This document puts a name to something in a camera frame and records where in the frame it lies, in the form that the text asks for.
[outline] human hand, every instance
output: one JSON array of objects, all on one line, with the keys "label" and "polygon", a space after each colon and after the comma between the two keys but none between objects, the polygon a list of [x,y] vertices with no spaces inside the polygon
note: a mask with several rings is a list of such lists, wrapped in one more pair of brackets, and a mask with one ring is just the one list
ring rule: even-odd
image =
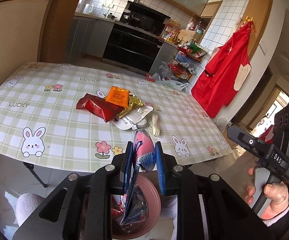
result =
[{"label": "human hand", "polygon": [[[253,169],[249,168],[248,173],[250,176],[253,175]],[[263,189],[264,195],[270,198],[272,201],[267,209],[261,216],[262,219],[272,219],[278,214],[282,213],[289,205],[289,192],[287,186],[281,183],[272,183],[265,185]],[[255,193],[255,185],[245,186],[245,197],[244,201],[250,205],[253,202],[253,195]]]}]

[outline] checkered tablecloth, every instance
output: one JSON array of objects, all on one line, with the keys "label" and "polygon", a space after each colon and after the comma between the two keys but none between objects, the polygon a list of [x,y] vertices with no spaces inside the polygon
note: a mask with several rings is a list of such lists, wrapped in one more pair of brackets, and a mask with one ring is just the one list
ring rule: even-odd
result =
[{"label": "checkered tablecloth", "polygon": [[[86,93],[107,94],[111,86],[128,89],[154,107],[161,135],[151,137],[179,164],[231,153],[214,123],[188,94],[123,74],[29,62],[0,86],[0,154],[70,171],[95,172],[111,163],[133,140],[134,131],[120,130],[86,110],[76,110]],[[152,129],[146,129],[152,135]]]}]

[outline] table leg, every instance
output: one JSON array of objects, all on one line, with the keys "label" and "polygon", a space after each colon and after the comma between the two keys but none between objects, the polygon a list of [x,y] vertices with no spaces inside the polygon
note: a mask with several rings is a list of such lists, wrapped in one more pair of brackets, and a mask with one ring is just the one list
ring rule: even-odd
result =
[{"label": "table leg", "polygon": [[40,182],[40,184],[43,186],[43,187],[47,187],[47,184],[45,184],[42,179],[40,179],[40,177],[36,174],[36,172],[33,170],[34,169],[34,165],[33,164],[30,164],[30,163],[25,163],[23,162],[24,166],[26,166],[26,168],[29,169],[29,171],[33,174],[33,176]]}]

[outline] white tile wall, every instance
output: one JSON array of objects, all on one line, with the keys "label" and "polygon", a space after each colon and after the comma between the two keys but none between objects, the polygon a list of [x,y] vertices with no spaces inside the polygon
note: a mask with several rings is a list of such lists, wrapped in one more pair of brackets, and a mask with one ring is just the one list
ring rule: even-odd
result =
[{"label": "white tile wall", "polygon": [[[83,12],[85,5],[87,3],[94,4],[93,13],[95,16],[103,16],[102,14],[112,13],[120,19],[123,10],[126,7],[128,0],[82,0],[81,3],[77,7],[78,12]],[[178,10],[176,7],[173,7],[170,4],[167,4],[161,0],[140,0],[141,4],[148,6],[154,10],[157,10],[169,17],[173,20],[177,20],[182,26],[186,26],[190,20],[191,16],[185,14],[184,12]],[[111,3],[113,4],[113,8],[102,7],[102,3]]]},{"label": "white tile wall", "polygon": [[207,47],[210,52],[203,56],[202,61],[198,64],[197,74],[189,79],[189,83],[193,86],[202,71],[205,69],[209,58],[216,47],[224,45],[229,39],[232,28],[239,17],[242,17],[249,0],[223,0],[217,14],[215,15],[206,35],[201,41],[201,45]]}]

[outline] oven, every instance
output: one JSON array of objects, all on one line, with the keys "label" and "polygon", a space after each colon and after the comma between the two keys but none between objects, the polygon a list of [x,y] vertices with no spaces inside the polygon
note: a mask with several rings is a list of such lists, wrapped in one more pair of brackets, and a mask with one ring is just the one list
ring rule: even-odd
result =
[{"label": "oven", "polygon": [[111,31],[103,61],[145,75],[162,44],[162,38],[118,22]]}]

